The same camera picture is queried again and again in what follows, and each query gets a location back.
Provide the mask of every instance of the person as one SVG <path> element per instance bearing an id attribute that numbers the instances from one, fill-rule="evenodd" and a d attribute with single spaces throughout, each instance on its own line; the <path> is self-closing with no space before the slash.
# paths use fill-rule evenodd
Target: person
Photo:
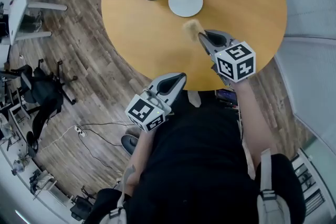
<path id="1" fill-rule="evenodd" d="M 43 21 L 40 19 L 42 12 L 39 12 L 36 17 L 24 15 L 22 22 L 20 24 L 19 31 L 22 33 L 33 33 L 38 32 L 43 24 Z M 9 36 L 9 16 L 4 14 L 4 3 L 0 2 L 0 42 L 3 37 Z"/>
<path id="2" fill-rule="evenodd" d="M 286 201 L 291 223 L 303 223 L 305 200 L 291 161 L 278 153 L 248 80 L 232 87 L 255 179 L 247 173 L 236 115 L 216 100 L 204 102 L 200 92 L 199 108 L 187 113 L 173 108 L 171 120 L 140 134 L 128 164 L 135 171 L 124 185 L 127 224 L 258 223 L 260 161 L 266 149 L 271 152 L 272 189 Z M 120 196 L 116 189 L 104 200 L 97 196 L 85 224 L 100 223 L 116 209 Z"/>

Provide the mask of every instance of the office chair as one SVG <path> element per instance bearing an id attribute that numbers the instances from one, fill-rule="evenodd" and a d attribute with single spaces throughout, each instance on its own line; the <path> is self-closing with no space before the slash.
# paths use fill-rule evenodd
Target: office chair
<path id="1" fill-rule="evenodd" d="M 75 199 L 75 205 L 71 207 L 71 216 L 80 221 L 80 220 L 86 220 L 92 210 L 93 204 L 89 201 L 89 199 L 94 199 L 94 194 L 89 194 L 86 190 L 85 187 L 83 186 L 81 188 L 81 191 L 86 195 L 86 198 L 77 196 Z"/>
<path id="2" fill-rule="evenodd" d="M 52 116 L 61 112 L 63 97 L 65 97 L 72 105 L 76 103 L 76 100 L 71 100 L 62 88 L 65 85 L 65 83 L 61 83 L 60 81 L 60 66 L 63 62 L 57 62 L 56 75 L 53 73 L 46 75 L 40 68 L 40 64 L 43 62 L 43 59 L 39 59 L 38 66 L 34 71 L 29 65 L 25 65 L 18 69 L 12 69 L 11 71 L 0 71 L 0 76 L 20 77 L 21 87 L 17 89 L 19 95 L 18 99 L 21 109 L 26 117 L 31 119 L 30 115 L 38 111 L 33 120 L 33 131 L 28 132 L 26 135 L 28 153 L 32 158 L 34 158 L 38 152 L 38 139 L 45 122 Z M 27 103 L 38 103 L 40 106 L 26 110 L 25 106 L 22 104 L 21 97 L 24 97 L 24 100 Z"/>

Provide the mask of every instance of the wooden floor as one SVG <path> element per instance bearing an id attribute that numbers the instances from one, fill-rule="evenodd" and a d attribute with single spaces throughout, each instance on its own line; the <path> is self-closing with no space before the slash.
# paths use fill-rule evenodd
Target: wooden floor
<path id="1" fill-rule="evenodd" d="M 12 68 L 29 64 L 42 65 L 47 72 L 56 71 L 62 59 L 67 78 L 78 76 L 66 91 L 78 103 L 64 102 L 62 112 L 55 116 L 41 135 L 40 148 L 50 145 L 71 126 L 87 123 L 129 123 L 124 109 L 149 83 L 148 78 L 132 69 L 116 52 L 101 17 L 101 0 L 32 0 L 68 5 L 66 12 L 44 11 L 44 28 L 52 31 L 50 38 L 20 41 L 10 54 Z M 310 137 L 292 115 L 282 78 L 272 60 L 263 71 L 251 79 L 264 115 L 277 139 L 279 150 L 292 157 Z M 111 143 L 120 145 L 121 136 L 130 126 L 88 125 Z M 113 186 L 125 168 L 129 156 L 122 147 L 115 147 L 88 131 L 82 141 L 105 167 L 94 159 L 71 128 L 60 140 L 39 152 L 35 161 L 58 180 L 67 194 L 80 194 L 82 185 L 94 191 Z"/>

